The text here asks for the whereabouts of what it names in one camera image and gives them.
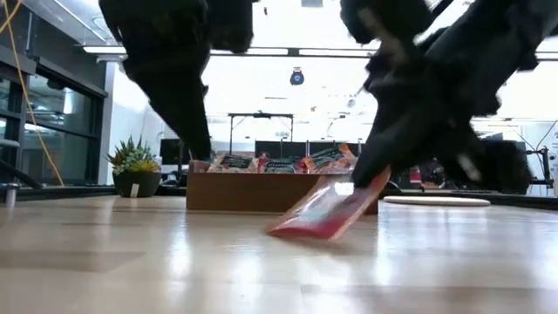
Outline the orange peach tea packet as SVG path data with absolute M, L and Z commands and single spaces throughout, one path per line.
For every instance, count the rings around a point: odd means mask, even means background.
M 324 175 L 316 185 L 267 229 L 270 236 L 336 240 L 369 208 L 391 177 L 386 168 L 367 188 L 355 188 L 347 174 Z
M 340 143 L 304 157 L 303 163 L 310 174 L 348 174 L 357 157 L 346 143 Z

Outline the potted green succulent plant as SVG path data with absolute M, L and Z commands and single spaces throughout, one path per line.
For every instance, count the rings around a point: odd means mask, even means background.
M 124 198 L 148 198 L 154 196 L 162 178 L 160 164 L 154 159 L 151 148 L 135 142 L 132 136 L 121 141 L 106 160 L 112 165 L 113 185 Z

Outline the wooden three-compartment tea box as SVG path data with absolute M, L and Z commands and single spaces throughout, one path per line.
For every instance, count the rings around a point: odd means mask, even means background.
M 193 160 L 187 174 L 190 211 L 284 213 L 310 201 L 310 214 L 323 215 L 352 193 L 346 174 L 211 172 Z

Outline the black office partition wall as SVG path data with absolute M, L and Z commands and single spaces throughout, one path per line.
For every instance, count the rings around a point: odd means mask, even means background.
M 296 142 L 289 140 L 257 140 L 255 142 L 255 157 L 260 157 L 265 154 L 269 158 L 293 157 L 301 159 L 306 155 L 315 154 L 325 149 L 337 147 L 339 145 L 340 142 L 335 141 Z

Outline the small white post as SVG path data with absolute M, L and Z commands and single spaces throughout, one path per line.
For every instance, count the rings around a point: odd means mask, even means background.
M 17 191 L 21 188 L 18 183 L 0 183 L 0 203 L 11 208 L 17 199 Z

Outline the beige tea packet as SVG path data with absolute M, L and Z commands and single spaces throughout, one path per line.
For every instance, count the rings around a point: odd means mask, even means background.
M 258 159 L 234 154 L 218 156 L 209 166 L 208 173 L 256 173 Z

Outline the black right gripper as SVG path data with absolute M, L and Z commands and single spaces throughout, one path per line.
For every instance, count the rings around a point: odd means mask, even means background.
M 480 138 L 461 111 L 441 95 L 441 84 L 422 64 L 399 68 L 388 56 L 370 58 L 364 87 L 378 102 L 371 132 L 351 175 L 368 187 L 388 166 L 395 173 L 435 160 L 459 186 L 523 195 L 531 171 L 511 141 Z

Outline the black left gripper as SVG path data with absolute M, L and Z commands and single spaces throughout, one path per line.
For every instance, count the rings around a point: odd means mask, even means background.
M 151 42 L 122 42 L 128 77 L 149 98 L 152 109 L 183 140 L 195 160 L 211 157 L 201 74 L 212 45 L 203 41 L 171 48 Z

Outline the long ceiling light bar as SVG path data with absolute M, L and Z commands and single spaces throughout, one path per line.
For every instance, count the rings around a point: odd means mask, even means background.
M 84 45 L 83 50 L 95 55 L 125 56 L 126 49 L 117 45 Z M 326 48 L 250 48 L 240 56 L 249 57 L 309 57 L 309 58 L 368 58 L 376 51 L 366 49 L 326 49 Z

